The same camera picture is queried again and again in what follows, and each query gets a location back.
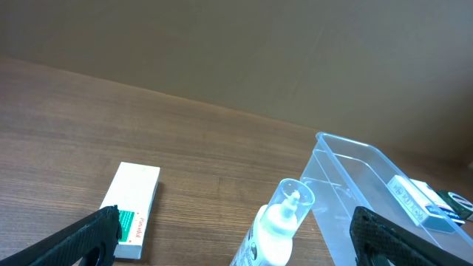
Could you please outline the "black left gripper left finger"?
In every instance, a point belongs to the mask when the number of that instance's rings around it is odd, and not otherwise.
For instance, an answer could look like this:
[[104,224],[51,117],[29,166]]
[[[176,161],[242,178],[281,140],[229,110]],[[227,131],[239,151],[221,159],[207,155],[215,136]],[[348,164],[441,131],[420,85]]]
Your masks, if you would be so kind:
[[122,237],[119,210],[106,206],[1,260],[1,266],[112,265]]

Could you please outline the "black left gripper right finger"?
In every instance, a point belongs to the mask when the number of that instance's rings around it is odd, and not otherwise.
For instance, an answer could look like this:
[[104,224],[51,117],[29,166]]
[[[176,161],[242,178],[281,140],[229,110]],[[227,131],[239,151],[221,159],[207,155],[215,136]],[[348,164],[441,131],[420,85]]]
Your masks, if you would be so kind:
[[350,237],[358,266],[472,266],[363,206],[354,210]]

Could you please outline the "white green medicine box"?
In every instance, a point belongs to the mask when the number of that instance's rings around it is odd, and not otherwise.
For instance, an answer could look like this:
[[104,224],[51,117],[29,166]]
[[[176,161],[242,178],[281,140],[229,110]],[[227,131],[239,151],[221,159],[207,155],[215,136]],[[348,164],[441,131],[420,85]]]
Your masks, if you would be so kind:
[[101,207],[116,205],[122,237],[115,248],[118,259],[140,259],[158,187],[160,168],[120,163]]

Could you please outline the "white blue plaster box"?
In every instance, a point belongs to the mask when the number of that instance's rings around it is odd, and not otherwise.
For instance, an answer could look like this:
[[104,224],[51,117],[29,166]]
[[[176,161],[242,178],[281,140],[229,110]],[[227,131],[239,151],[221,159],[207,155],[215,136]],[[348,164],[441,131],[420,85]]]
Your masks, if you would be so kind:
[[461,227],[464,220],[425,182],[411,179],[407,182],[404,177],[395,175],[387,187],[406,211],[416,226],[453,233],[454,228],[444,220],[450,218]]

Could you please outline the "white spray bottle clear cap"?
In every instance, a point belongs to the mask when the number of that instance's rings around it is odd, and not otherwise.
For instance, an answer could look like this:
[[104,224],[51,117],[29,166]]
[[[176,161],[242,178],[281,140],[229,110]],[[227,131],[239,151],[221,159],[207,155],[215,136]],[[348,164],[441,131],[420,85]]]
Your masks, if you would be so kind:
[[313,192],[304,183],[283,179],[270,202],[259,209],[230,265],[285,266],[293,238],[314,202]]

